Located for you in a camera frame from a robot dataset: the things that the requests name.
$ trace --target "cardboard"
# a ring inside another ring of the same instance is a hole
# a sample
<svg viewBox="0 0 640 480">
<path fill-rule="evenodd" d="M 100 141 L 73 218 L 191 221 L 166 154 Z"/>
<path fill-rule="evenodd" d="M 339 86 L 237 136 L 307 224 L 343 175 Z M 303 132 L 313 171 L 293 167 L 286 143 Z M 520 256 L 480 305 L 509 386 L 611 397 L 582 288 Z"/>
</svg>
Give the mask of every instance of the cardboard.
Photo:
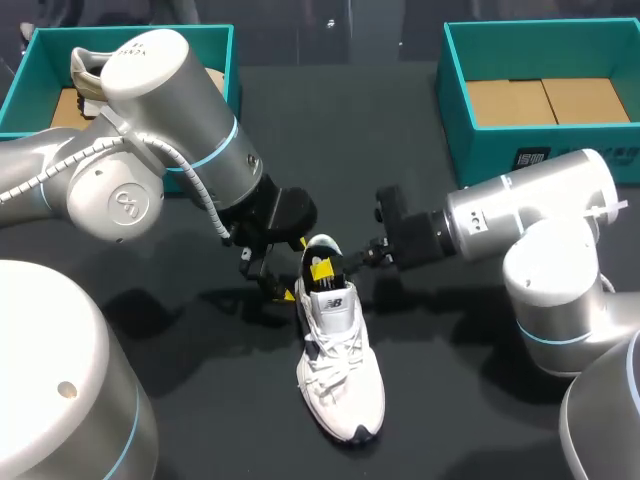
<svg viewBox="0 0 640 480">
<path fill-rule="evenodd" d="M 480 127 L 556 123 L 540 80 L 469 81 L 466 85 Z"/>
<path fill-rule="evenodd" d="M 629 123 L 608 78 L 551 78 L 542 84 L 559 125 Z"/>
<path fill-rule="evenodd" d="M 211 68 L 206 70 L 216 88 L 224 95 L 224 74 Z M 90 123 L 91 120 L 87 120 L 80 114 L 76 89 L 63 88 L 51 120 L 51 127 L 70 127 L 84 130 Z"/>
<path fill-rule="evenodd" d="M 75 88 L 63 88 L 58 99 L 58 106 L 51 120 L 52 127 L 71 127 L 84 130 L 91 120 L 80 115 L 78 109 L 78 92 Z"/>
<path fill-rule="evenodd" d="M 608 78 L 466 82 L 479 127 L 629 123 Z"/>
</svg>

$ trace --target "blue ring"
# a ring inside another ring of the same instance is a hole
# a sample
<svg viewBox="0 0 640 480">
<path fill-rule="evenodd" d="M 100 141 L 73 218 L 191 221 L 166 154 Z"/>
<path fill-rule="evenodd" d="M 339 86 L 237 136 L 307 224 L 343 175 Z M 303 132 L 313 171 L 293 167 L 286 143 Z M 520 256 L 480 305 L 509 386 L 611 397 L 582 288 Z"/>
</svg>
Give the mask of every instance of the blue ring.
<svg viewBox="0 0 640 480">
<path fill-rule="evenodd" d="M 199 166 L 204 165 L 207 162 L 210 162 L 211 160 L 216 158 L 218 155 L 220 155 L 220 153 L 222 153 L 222 151 L 225 148 L 227 148 L 229 143 L 231 143 L 231 140 L 233 140 L 233 138 L 236 136 L 237 133 L 238 133 L 238 119 L 236 117 L 233 117 L 233 127 L 231 127 L 231 132 L 229 133 L 229 136 L 225 139 L 225 141 L 222 142 L 222 145 L 220 145 L 218 148 L 216 148 L 215 151 L 212 154 L 206 156 L 205 158 L 203 158 L 199 162 L 192 163 L 191 164 L 191 168 L 198 168 Z M 182 172 L 183 171 L 181 168 L 174 168 L 174 167 L 167 168 L 167 170 L 169 170 L 170 172 Z"/>
<path fill-rule="evenodd" d="M 131 442 L 133 442 L 133 436 L 136 434 L 136 429 L 138 428 L 138 417 L 139 417 L 139 415 L 140 415 L 140 392 L 138 391 L 138 385 L 136 384 L 136 417 L 133 420 L 133 427 L 131 427 L 131 433 L 129 434 L 129 440 L 127 440 L 127 444 L 124 446 L 124 450 L 120 454 L 120 458 L 118 458 L 118 461 L 113 465 L 111 470 L 109 470 L 109 473 L 107 473 L 107 475 L 102 480 L 109 480 L 113 476 L 113 474 L 116 473 L 116 470 L 118 469 L 118 467 L 120 466 L 120 464 L 124 460 L 124 457 L 127 456 L 127 452 L 129 451 L 129 447 L 131 447 Z"/>
<path fill-rule="evenodd" d="M 520 325 L 520 322 L 518 321 L 516 322 L 518 323 L 518 327 L 520 327 L 520 330 L 522 330 L 522 333 L 524 333 L 527 337 L 529 337 L 531 340 L 534 340 L 536 342 L 544 343 L 545 345 L 569 345 L 571 343 L 578 343 L 583 340 L 586 340 L 593 333 L 593 332 L 585 333 L 584 335 L 580 335 L 579 337 L 571 338 L 569 340 L 545 340 L 544 338 L 539 338 L 539 337 L 536 337 L 535 335 L 530 334 L 524 328 L 522 328 L 522 325 Z"/>
<path fill-rule="evenodd" d="M 633 349 L 636 343 L 636 339 L 640 335 L 640 332 L 636 332 L 636 334 L 631 339 L 629 343 L 629 350 L 627 350 L 627 380 L 629 381 L 629 390 L 631 390 L 631 398 L 633 398 L 633 403 L 636 405 L 636 410 L 638 410 L 638 414 L 640 414 L 640 395 L 638 395 L 638 386 L 636 385 L 636 377 L 633 374 Z"/>
</svg>

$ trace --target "new balance logo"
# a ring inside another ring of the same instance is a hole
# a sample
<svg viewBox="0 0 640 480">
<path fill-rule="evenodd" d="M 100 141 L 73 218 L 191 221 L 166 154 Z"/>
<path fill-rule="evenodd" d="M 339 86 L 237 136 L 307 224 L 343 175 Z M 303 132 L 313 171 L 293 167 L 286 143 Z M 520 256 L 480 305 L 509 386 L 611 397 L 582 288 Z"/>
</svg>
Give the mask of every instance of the new balance logo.
<svg viewBox="0 0 640 480">
<path fill-rule="evenodd" d="M 324 308 L 338 308 L 341 305 L 342 299 L 336 298 L 335 300 L 327 300 L 327 304 L 324 306 Z"/>
</svg>

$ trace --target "shoe upper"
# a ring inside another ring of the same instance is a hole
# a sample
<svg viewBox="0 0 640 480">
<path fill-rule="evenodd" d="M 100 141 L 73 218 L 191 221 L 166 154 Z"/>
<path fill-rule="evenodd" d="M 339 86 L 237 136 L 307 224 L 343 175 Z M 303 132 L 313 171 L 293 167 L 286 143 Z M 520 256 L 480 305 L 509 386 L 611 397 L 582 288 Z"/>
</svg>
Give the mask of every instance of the shoe upper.
<svg viewBox="0 0 640 480">
<path fill-rule="evenodd" d="M 307 250 L 314 256 L 314 245 L 339 252 L 312 239 Z M 306 260 L 303 256 L 303 269 L 310 263 Z M 359 427 L 375 435 L 384 417 L 384 386 L 357 289 L 345 281 L 344 288 L 310 291 L 305 283 L 301 275 L 296 285 L 300 315 L 308 326 L 297 371 L 305 400 L 319 423 L 340 440 L 355 438 Z"/>
<path fill-rule="evenodd" d="M 71 52 L 71 80 L 84 98 L 106 102 L 100 77 L 90 70 L 104 67 L 113 53 L 90 52 L 76 47 Z"/>
</svg>

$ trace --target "cable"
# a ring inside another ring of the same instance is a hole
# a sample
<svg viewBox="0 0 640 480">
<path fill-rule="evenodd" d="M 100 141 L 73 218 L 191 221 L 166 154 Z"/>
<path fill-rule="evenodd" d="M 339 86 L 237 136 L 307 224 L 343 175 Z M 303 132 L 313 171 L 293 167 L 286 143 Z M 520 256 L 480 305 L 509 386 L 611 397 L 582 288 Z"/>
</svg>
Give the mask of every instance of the cable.
<svg viewBox="0 0 640 480">
<path fill-rule="evenodd" d="M 605 290 L 608 290 L 611 293 L 616 293 L 613 283 L 611 283 L 611 281 L 603 274 L 600 274 L 600 281 L 602 282 L 602 285 L 604 285 Z"/>
<path fill-rule="evenodd" d="M 220 221 L 218 211 L 213 204 L 213 200 L 211 200 L 211 196 L 209 195 L 207 188 L 204 186 L 202 180 L 200 180 L 200 177 L 198 177 L 198 174 L 191 167 L 189 162 L 187 162 L 187 159 L 184 158 L 175 148 L 173 148 L 167 142 L 160 140 L 159 138 L 155 138 L 148 133 L 138 133 L 137 135 L 143 143 L 158 147 L 171 158 L 173 158 L 178 166 L 182 168 L 182 171 L 185 173 L 189 181 L 191 181 L 191 184 L 196 189 L 196 192 L 198 192 L 198 195 L 200 195 L 200 199 L 204 203 L 204 206 L 207 209 L 207 213 L 209 214 L 209 218 L 211 218 L 213 226 L 215 227 L 216 232 L 218 232 L 218 235 L 220 235 L 220 237 L 222 238 L 230 238 L 231 235 L 229 234 L 227 228 Z"/>
<path fill-rule="evenodd" d="M 64 160 L 60 160 L 53 166 L 47 168 L 40 175 L 31 177 L 29 180 L 21 183 L 17 187 L 0 193 L 0 205 L 4 204 L 8 200 L 11 200 L 12 198 L 16 198 L 23 193 L 28 192 L 41 183 L 44 183 L 46 180 L 55 177 L 70 166 L 80 163 L 85 158 L 95 155 L 96 153 L 103 152 L 104 150 L 108 150 L 109 148 L 113 148 L 116 145 L 122 145 L 123 143 L 124 139 L 122 137 L 102 137 L 96 139 L 96 141 L 93 142 L 93 145 L 91 145 L 90 147 L 87 147 L 84 150 L 80 150 L 73 155 L 69 155 Z"/>
</svg>

